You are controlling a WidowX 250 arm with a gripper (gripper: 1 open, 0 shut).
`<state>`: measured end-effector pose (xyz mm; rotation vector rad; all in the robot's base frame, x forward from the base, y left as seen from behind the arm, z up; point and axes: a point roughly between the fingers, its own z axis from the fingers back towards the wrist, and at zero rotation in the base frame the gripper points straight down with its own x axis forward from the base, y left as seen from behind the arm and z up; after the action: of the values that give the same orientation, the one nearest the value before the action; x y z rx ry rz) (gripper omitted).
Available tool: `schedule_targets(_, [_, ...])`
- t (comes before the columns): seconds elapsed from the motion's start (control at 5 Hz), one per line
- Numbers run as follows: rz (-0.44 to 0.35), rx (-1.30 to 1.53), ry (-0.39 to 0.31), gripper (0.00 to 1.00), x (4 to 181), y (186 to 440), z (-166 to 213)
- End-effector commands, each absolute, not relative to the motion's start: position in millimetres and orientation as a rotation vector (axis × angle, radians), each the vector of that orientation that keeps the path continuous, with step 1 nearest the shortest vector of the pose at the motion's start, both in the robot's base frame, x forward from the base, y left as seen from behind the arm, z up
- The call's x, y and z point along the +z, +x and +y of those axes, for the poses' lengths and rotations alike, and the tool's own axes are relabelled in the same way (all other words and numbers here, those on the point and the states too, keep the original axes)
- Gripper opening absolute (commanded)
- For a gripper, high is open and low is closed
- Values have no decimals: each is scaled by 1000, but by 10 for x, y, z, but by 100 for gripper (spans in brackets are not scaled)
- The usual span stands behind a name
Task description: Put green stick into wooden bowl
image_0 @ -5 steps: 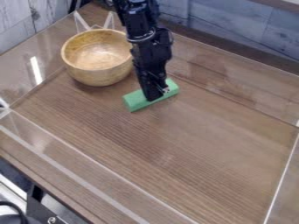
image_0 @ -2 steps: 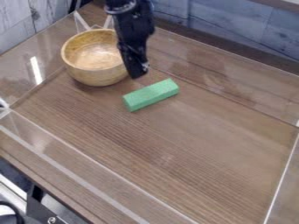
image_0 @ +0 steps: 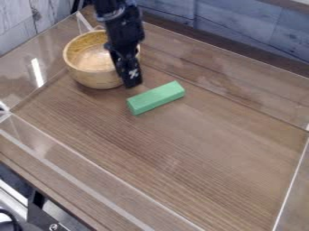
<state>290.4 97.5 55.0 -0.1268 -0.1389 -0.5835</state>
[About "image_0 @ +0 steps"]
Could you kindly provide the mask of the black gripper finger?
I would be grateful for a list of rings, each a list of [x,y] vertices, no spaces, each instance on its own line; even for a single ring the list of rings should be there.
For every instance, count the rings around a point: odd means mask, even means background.
[[[136,48],[128,49],[122,53],[116,50],[109,50],[116,73],[125,88],[133,88],[141,84],[141,68],[136,55]]]

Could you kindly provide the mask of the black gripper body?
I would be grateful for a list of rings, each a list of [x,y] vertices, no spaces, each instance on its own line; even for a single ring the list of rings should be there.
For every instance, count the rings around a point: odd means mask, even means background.
[[[105,48],[134,51],[144,39],[141,11],[136,0],[93,0],[94,17],[105,26]]]

